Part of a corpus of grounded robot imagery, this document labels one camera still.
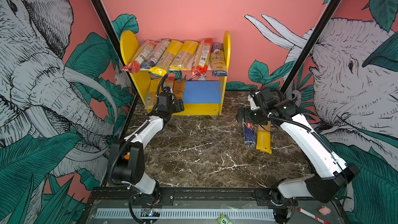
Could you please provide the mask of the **red-ended labelled spaghetti bag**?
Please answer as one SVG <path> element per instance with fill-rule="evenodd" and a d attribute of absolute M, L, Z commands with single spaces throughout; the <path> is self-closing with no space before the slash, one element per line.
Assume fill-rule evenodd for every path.
<path fill-rule="evenodd" d="M 174 82 L 175 82 L 175 78 L 174 78 L 174 77 L 168 77 L 168 78 L 164 81 L 164 83 L 163 83 L 163 89 L 165 89 L 165 92 L 173 93 Z"/>

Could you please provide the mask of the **blue yellow crest spaghetti bag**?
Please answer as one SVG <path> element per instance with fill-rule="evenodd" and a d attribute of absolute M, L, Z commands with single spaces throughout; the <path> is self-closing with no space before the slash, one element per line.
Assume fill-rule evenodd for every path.
<path fill-rule="evenodd" d="M 173 93 L 176 96 L 176 100 L 183 99 L 185 87 L 186 87 L 186 80 L 176 79 L 174 81 Z"/>

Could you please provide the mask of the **Ankara spaghetti bag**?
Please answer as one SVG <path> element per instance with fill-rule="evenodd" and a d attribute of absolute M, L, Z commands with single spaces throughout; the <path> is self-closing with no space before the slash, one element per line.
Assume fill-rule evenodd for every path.
<path fill-rule="evenodd" d="M 209 64 L 213 77 L 227 77 L 227 65 L 222 43 L 213 43 Z"/>

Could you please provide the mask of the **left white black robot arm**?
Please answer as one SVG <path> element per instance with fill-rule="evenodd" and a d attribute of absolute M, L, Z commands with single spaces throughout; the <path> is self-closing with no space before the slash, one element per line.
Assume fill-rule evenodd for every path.
<path fill-rule="evenodd" d="M 155 92 L 157 101 L 145 116 L 145 122 L 126 138 L 114 141 L 110 147 L 107 182 L 112 187 L 135 191 L 128 200 L 128 206 L 132 218 L 139 224 L 152 224 L 155 219 L 139 219 L 132 209 L 133 198 L 139 196 L 151 207 L 162 198 L 159 182 L 145 172 L 144 149 L 174 113 L 184 111 L 183 100 L 177 100 L 171 88 L 164 86 L 167 78 L 165 75 L 160 80 Z"/>

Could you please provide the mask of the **blue yellow-ended spaghetti bag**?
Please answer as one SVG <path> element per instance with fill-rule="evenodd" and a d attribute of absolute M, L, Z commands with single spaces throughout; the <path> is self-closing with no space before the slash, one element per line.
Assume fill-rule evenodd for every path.
<path fill-rule="evenodd" d="M 160 40 L 154 47 L 153 51 L 149 54 L 149 57 L 146 58 L 141 64 L 141 68 L 150 69 L 152 67 L 155 67 L 170 43 L 171 39 L 164 38 Z"/>

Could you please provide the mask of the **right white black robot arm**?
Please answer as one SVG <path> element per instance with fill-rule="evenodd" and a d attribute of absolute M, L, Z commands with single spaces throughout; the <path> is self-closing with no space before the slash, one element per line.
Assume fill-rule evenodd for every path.
<path fill-rule="evenodd" d="M 360 173 L 353 163 L 347 163 L 330 149 L 320 135 L 310 126 L 306 117 L 279 90 L 263 86 L 249 88 L 249 107 L 238 110 L 240 123 L 257 125 L 271 122 L 280 126 L 298 144 L 309 159 L 315 173 L 306 177 L 285 179 L 269 189 L 266 197 L 272 203 L 274 219 L 286 224 L 295 211 L 308 217 L 313 215 L 298 207 L 297 198 L 313 198 L 321 203 L 335 202 L 335 196 Z"/>

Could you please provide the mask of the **blue Barilla spaghetti box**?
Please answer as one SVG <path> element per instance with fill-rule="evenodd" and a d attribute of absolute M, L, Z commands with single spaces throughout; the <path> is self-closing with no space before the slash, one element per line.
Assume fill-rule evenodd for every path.
<path fill-rule="evenodd" d="M 247 146 L 256 146 L 255 127 L 252 123 L 243 122 L 243 139 Z"/>

